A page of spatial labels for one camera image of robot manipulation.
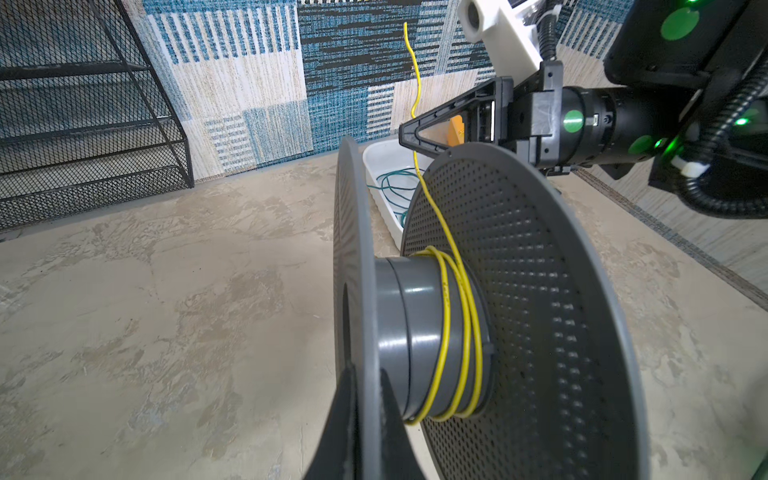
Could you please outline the dark grey foam spool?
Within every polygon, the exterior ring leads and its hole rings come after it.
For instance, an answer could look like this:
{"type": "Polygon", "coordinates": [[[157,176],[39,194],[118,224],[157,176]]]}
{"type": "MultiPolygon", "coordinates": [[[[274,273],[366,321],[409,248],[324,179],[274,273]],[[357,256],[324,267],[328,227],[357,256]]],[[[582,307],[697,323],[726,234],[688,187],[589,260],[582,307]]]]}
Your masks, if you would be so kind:
{"type": "Polygon", "coordinates": [[[337,382],[356,373],[356,479],[381,478],[385,371],[443,479],[646,479],[631,336],[579,222],[494,145],[440,155],[398,256],[373,252],[358,145],[341,143],[334,212],[337,382]]]}

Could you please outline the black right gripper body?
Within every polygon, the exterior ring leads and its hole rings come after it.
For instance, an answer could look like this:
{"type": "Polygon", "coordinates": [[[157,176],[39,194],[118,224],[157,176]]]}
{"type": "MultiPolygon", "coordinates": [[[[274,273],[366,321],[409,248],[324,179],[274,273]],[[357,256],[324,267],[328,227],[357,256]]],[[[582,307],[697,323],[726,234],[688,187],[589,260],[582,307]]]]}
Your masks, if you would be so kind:
{"type": "Polygon", "coordinates": [[[561,154],[561,61],[543,61],[539,70],[514,87],[500,147],[539,170],[557,169],[561,154]]]}

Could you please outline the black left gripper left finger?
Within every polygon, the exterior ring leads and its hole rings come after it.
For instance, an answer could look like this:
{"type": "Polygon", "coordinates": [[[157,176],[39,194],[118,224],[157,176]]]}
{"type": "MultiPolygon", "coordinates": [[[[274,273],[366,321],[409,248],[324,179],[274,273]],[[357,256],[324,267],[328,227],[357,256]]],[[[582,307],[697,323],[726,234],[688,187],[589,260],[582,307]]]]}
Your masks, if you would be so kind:
{"type": "Polygon", "coordinates": [[[335,394],[315,455],[305,480],[356,479],[358,423],[354,366],[347,363],[335,394]]]}

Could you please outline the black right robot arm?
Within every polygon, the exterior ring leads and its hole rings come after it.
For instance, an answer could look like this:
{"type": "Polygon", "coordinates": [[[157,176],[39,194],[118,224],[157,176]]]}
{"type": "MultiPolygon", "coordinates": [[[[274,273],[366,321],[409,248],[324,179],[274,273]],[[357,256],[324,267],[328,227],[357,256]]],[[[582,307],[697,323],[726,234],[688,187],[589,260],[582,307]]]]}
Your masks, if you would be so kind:
{"type": "Polygon", "coordinates": [[[401,125],[400,144],[436,157],[427,128],[460,117],[488,143],[547,175],[598,166],[620,179],[651,161],[648,183],[723,219],[767,215],[767,5],[639,1],[603,63],[604,88],[568,86],[559,1],[464,1],[466,39],[495,76],[401,125]]]}

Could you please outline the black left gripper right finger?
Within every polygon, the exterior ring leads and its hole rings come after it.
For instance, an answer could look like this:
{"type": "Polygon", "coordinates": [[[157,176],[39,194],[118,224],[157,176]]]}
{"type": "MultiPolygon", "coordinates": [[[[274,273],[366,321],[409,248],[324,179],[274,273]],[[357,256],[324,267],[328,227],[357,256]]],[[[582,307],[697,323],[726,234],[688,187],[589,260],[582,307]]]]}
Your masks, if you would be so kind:
{"type": "Polygon", "coordinates": [[[425,476],[412,449],[394,389],[385,371],[381,385],[381,478],[424,480],[425,476]]]}

